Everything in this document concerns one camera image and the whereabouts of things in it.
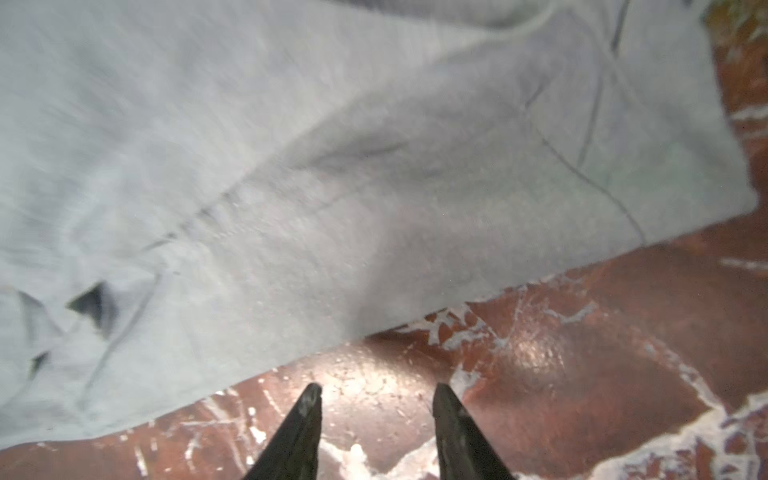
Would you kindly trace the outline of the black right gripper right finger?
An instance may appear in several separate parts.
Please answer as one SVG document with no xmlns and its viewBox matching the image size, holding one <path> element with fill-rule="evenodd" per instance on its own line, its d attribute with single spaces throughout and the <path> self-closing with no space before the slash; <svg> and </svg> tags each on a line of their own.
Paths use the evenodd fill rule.
<svg viewBox="0 0 768 480">
<path fill-rule="evenodd" d="M 441 480 L 516 478 L 448 384 L 437 384 L 432 414 Z"/>
</svg>

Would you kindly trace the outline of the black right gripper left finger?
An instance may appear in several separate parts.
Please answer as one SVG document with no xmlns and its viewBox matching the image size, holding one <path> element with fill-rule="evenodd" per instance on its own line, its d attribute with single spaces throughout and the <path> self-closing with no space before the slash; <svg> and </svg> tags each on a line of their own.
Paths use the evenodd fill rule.
<svg viewBox="0 0 768 480">
<path fill-rule="evenodd" d="M 243 480 L 314 480 L 322 430 L 322 387 L 310 383 Z"/>
</svg>

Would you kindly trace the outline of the grey long sleeve shirt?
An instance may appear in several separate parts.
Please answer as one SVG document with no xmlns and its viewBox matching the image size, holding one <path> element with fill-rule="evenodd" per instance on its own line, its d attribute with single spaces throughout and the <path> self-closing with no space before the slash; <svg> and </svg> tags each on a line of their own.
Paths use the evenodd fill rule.
<svg viewBox="0 0 768 480">
<path fill-rule="evenodd" d="M 703 1 L 5 1 L 1 444 L 753 210 Z"/>
</svg>

